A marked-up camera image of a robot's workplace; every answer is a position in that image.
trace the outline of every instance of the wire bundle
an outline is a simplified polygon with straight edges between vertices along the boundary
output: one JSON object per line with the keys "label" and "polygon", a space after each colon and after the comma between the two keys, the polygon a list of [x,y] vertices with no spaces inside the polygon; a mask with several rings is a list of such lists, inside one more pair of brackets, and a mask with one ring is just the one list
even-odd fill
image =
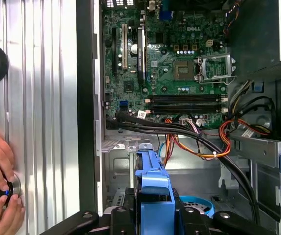
{"label": "wire bundle", "polygon": [[[251,187],[250,182],[248,181],[245,174],[240,170],[240,168],[235,164],[235,162],[226,155],[227,152],[230,151],[231,148],[231,142],[229,141],[227,135],[226,135],[226,126],[233,122],[232,120],[227,121],[223,123],[219,128],[219,135],[222,139],[223,143],[225,144],[224,150],[222,151],[218,146],[216,146],[214,143],[209,141],[208,139],[204,138],[201,134],[197,134],[194,131],[192,131],[189,127],[179,125],[176,123],[156,123],[156,122],[150,122],[146,120],[142,120],[136,117],[129,116],[125,113],[119,112],[117,114],[118,121],[113,121],[111,119],[107,119],[109,123],[112,125],[140,133],[145,134],[151,134],[151,135],[173,135],[171,136],[172,141],[175,144],[179,144],[179,146],[184,147],[179,141],[177,135],[185,135],[188,137],[191,137],[198,141],[200,144],[204,145],[206,148],[208,148],[213,154],[201,154],[192,152],[193,154],[199,156],[199,157],[208,157],[208,158],[218,158],[221,163],[232,173],[232,175],[235,177],[235,179],[239,182],[240,186],[243,188],[244,192],[246,193],[249,203],[251,205],[252,209],[252,217],[253,221],[256,224],[260,224],[260,217],[259,217],[259,207],[258,203],[254,194],[254,191]],[[246,124],[244,121],[238,120],[241,124],[246,125],[250,128],[250,125]]]}
{"label": "wire bundle", "polygon": [[238,16],[239,16],[239,0],[236,1],[235,5],[233,6],[232,10],[230,12],[232,12],[233,10],[236,10],[236,14],[235,17],[224,27],[223,29],[223,33],[225,35],[227,35],[229,33],[229,28],[232,26],[232,24],[237,20]]}

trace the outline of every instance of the motherboard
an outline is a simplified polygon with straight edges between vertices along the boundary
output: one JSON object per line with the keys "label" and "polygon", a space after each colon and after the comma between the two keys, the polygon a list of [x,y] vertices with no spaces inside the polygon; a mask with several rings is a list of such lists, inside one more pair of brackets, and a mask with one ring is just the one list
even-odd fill
{"label": "motherboard", "polygon": [[[201,82],[198,60],[226,52],[224,25],[218,12],[104,10],[106,116],[116,119],[123,111],[155,122],[194,118],[205,128],[218,127],[227,84]],[[209,59],[205,70],[207,77],[222,76],[226,61]]]}

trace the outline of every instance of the pci slot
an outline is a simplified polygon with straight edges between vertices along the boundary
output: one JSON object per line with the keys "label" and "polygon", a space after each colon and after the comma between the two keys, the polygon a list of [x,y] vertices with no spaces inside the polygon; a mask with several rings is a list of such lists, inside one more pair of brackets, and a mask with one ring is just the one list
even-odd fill
{"label": "pci slot", "polygon": [[145,30],[138,28],[138,83],[143,85],[145,82]]}
{"label": "pci slot", "polygon": [[116,28],[112,28],[112,71],[113,75],[117,74],[117,38]]}
{"label": "pci slot", "polygon": [[127,69],[127,24],[122,24],[122,68]]}

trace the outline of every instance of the blue sata port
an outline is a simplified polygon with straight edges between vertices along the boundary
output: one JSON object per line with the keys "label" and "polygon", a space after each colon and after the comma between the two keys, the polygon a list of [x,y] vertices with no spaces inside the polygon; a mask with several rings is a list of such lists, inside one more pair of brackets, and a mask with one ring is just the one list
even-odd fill
{"label": "blue sata port", "polygon": [[128,109],[128,101],[120,101],[120,110],[121,111],[126,111]]}
{"label": "blue sata port", "polygon": [[127,100],[120,101],[120,106],[121,106],[121,105],[128,105],[128,101],[127,101]]}

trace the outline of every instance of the chip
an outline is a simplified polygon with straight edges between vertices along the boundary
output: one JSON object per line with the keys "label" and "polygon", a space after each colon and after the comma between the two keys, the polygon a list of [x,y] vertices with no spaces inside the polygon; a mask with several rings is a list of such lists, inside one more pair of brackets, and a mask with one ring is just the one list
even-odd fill
{"label": "chip", "polygon": [[193,61],[175,61],[173,64],[173,77],[175,81],[186,81],[194,78]]}
{"label": "chip", "polygon": [[124,81],[124,92],[133,92],[135,90],[135,83],[134,81]]}

